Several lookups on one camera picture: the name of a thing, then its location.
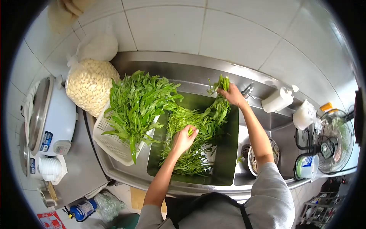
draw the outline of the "rice cooker lid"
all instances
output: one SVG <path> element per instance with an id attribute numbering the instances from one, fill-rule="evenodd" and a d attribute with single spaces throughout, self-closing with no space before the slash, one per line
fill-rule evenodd
<path id="1" fill-rule="evenodd" d="M 20 165 L 22 167 L 22 171 L 25 176 L 29 175 L 29 149 L 26 145 L 27 141 L 25 138 L 25 128 L 24 123 L 20 127 L 20 135 L 19 135 L 19 156 L 20 156 Z"/>
<path id="2" fill-rule="evenodd" d="M 37 154 L 40 142 L 42 141 L 53 81 L 53 77 L 42 79 L 34 96 L 33 113 L 29 122 L 29 150 L 32 152 L 32 155 Z"/>

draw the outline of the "apron strap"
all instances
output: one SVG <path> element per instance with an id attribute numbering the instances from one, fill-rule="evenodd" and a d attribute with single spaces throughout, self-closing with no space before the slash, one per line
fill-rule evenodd
<path id="1" fill-rule="evenodd" d="M 179 229 L 178 223 L 182 219 L 186 218 L 194 210 L 202 208 L 207 202 L 213 201 L 213 200 L 223 200 L 223 201 L 228 202 L 228 203 L 230 203 L 231 205 L 233 205 L 237 208 L 240 208 L 245 227 L 247 229 L 253 229 L 253 227 L 252 227 L 252 225 L 249 221 L 249 217 L 248 217 L 248 215 L 245 211 L 244 205 L 243 204 L 238 204 L 235 200 L 233 200 L 229 196 L 227 196 L 225 194 L 222 194 L 222 193 L 218 193 L 218 192 L 210 192 L 210 193 L 206 193 L 204 195 L 201 195 L 200 197 L 193 200 L 189 205 L 183 207 L 180 210 L 179 214 L 175 214 L 175 215 L 169 215 L 168 214 L 167 217 L 169 217 L 171 219 L 174 227 L 176 229 Z"/>

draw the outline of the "plastic bag of garlic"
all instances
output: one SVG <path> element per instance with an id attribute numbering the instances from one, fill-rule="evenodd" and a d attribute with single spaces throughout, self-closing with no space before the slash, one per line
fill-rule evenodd
<path id="1" fill-rule="evenodd" d="M 109 99 L 112 79 L 120 79 L 108 61 L 85 59 L 71 66 L 66 81 L 66 94 L 81 109 L 98 117 Z"/>

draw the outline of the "soap dispenser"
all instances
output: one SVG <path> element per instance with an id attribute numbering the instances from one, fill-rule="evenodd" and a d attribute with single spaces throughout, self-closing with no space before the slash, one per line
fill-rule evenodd
<path id="1" fill-rule="evenodd" d="M 294 101 L 292 96 L 292 91 L 298 92 L 299 88 L 296 85 L 291 85 L 292 90 L 286 87 L 281 87 L 279 90 L 275 91 L 267 99 L 262 101 L 263 110 L 267 113 L 273 111 L 280 111 L 283 108 L 291 105 Z"/>

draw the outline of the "bundle of greens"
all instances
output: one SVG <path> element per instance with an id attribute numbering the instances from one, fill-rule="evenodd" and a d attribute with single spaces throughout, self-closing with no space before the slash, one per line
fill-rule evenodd
<path id="1" fill-rule="evenodd" d="M 109 125 L 115 130 L 106 131 L 103 134 L 115 134 L 122 141 L 129 141 L 131 155 L 136 164 L 135 144 L 141 141 L 151 144 L 159 143 L 146 135 L 153 128 L 163 127 L 160 123 L 152 123 L 163 110 L 176 109 L 175 99 L 182 101 L 183 96 L 177 94 L 177 87 L 169 83 L 165 77 L 144 75 L 143 71 L 136 71 L 132 76 L 127 75 L 123 80 L 115 83 L 112 79 L 110 104 L 111 107 L 104 112 L 104 117 L 109 112 L 111 120 Z"/>
<path id="2" fill-rule="evenodd" d="M 229 78 L 223 78 L 220 75 L 219 82 L 215 83 L 213 88 L 208 90 L 208 93 L 213 94 L 218 88 L 227 91 L 229 83 Z M 229 102 L 221 94 L 217 95 L 215 102 L 203 113 L 198 110 L 188 110 L 181 106 L 172 109 L 167 126 L 168 136 L 164 142 L 165 148 L 160 155 L 159 167 L 162 166 L 171 150 L 173 136 L 187 125 L 193 125 L 199 129 L 197 137 L 192 146 L 179 158 L 173 173 L 208 176 L 213 162 L 206 160 L 207 154 L 211 153 L 212 155 L 214 153 L 213 146 L 216 145 L 217 138 L 223 133 L 222 124 L 226 123 L 225 117 L 229 112 Z"/>

